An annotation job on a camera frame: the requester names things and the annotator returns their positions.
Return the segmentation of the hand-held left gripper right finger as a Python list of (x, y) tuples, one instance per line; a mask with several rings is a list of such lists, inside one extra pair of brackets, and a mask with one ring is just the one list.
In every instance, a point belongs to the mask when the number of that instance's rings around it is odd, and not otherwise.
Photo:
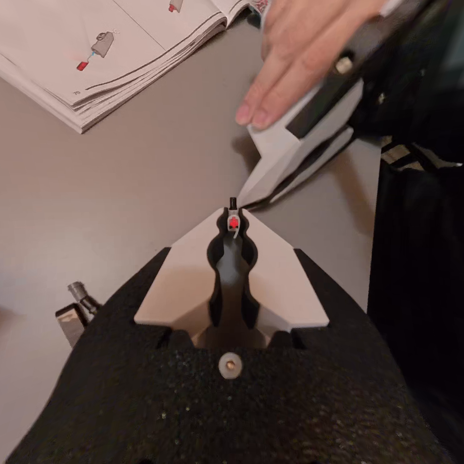
[(246, 209), (240, 209), (241, 257), (248, 265), (241, 315), (260, 333), (329, 324), (296, 250)]

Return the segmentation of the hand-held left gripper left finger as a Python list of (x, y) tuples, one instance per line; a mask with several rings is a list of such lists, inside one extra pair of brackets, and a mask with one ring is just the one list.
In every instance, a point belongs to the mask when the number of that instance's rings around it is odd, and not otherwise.
[(200, 340), (222, 311), (217, 264), (224, 254), (229, 210), (220, 208), (170, 247), (134, 322), (183, 330)]

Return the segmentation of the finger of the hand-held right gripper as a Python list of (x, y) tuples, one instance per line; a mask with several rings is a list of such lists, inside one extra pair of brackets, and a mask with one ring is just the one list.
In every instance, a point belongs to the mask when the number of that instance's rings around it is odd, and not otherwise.
[(321, 142), (307, 154), (293, 173), (289, 174), (277, 185), (268, 197), (250, 203), (249, 208), (260, 209), (267, 207), (307, 181), (353, 141), (353, 132), (351, 126), (343, 126), (333, 136)]
[(358, 79), (342, 91), (338, 101), (330, 102), (329, 82), (319, 84), (269, 129), (257, 131), (249, 126), (260, 161), (242, 187), (237, 205), (249, 207), (268, 197), (307, 154), (343, 126), (350, 126), (363, 87), (363, 79)]

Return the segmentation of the grey desk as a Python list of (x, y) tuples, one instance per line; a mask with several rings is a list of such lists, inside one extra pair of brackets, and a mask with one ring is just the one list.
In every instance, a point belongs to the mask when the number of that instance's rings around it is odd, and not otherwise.
[(1, 80), (1, 461), (71, 347), (55, 312), (81, 281), (105, 303), (237, 195), (259, 160), (235, 111), (260, 68), (246, 12), (79, 135)]

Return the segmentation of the person's right hand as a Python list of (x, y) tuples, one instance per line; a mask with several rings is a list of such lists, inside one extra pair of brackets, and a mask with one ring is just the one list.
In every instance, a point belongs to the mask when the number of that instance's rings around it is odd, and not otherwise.
[(266, 10), (263, 66), (235, 116), (241, 126), (265, 130), (316, 85), (353, 34), (386, 1), (280, 0)]

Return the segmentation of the black and grey toy part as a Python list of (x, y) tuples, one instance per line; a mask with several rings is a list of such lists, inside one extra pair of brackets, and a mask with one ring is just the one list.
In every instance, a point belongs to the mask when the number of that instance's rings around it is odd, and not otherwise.
[(84, 284), (75, 281), (67, 286), (74, 302), (55, 312), (55, 319), (73, 349), (102, 304), (92, 297)]

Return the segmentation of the person's dark clothing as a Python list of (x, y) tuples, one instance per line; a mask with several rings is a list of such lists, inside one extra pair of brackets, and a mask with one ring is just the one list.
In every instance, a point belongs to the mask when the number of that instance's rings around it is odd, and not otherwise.
[(463, 409), (463, 166), (381, 141), (368, 315), (407, 383)]

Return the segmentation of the instruction booklet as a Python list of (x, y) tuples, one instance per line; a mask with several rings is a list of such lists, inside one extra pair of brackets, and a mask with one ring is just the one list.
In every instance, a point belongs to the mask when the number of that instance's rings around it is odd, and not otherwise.
[(1, 78), (82, 134), (270, 1), (1, 1)]

